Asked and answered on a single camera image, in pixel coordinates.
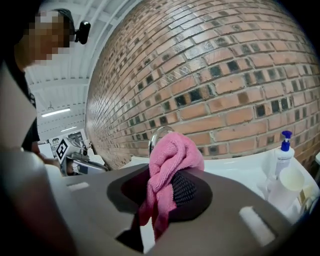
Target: white cup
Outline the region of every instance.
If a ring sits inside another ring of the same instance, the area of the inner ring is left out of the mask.
[[[288,209],[303,189],[305,177],[296,168],[284,168],[270,191],[268,201],[279,210]]]

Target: person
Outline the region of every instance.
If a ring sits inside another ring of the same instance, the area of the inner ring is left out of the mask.
[[[30,92],[25,69],[41,61],[50,60],[59,48],[68,48],[74,41],[75,26],[72,14],[67,9],[55,9],[40,12],[35,15],[28,26],[22,31],[20,38],[8,47],[3,59],[15,82],[25,96],[36,108],[34,95]],[[46,159],[40,153],[38,141],[40,140],[37,128],[37,119],[29,129],[22,147],[25,151],[37,154],[45,164],[60,167],[54,159]]]

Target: brick wall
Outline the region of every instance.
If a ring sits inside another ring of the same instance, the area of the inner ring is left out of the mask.
[[[113,168],[147,156],[155,128],[205,159],[260,153],[290,130],[310,168],[320,150],[320,76],[303,31],[271,0],[145,0],[95,67],[86,130]]]

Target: soap dispenser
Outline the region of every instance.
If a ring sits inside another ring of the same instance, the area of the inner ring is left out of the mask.
[[[290,147],[289,139],[291,138],[292,132],[289,130],[284,130],[282,132],[284,136],[284,141],[281,144],[280,148],[276,148],[274,150],[275,155],[275,178],[278,179],[279,173],[282,169],[288,167],[290,165],[291,159],[295,155],[295,151],[292,147]]]

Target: fluorescent light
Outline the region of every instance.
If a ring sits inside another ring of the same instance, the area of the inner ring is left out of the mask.
[[[64,132],[64,131],[67,131],[67,130],[71,130],[71,129],[73,129],[73,128],[76,128],[76,126],[72,126],[72,127],[70,127],[70,128],[64,129],[64,130],[62,130],[61,132]]]
[[[43,118],[45,118],[45,117],[49,117],[49,116],[52,116],[52,115],[55,115],[55,114],[60,114],[60,113],[63,113],[63,112],[67,112],[67,111],[70,111],[70,108],[61,109],[61,110],[54,111],[54,112],[51,112],[51,113],[43,114],[41,116]]]

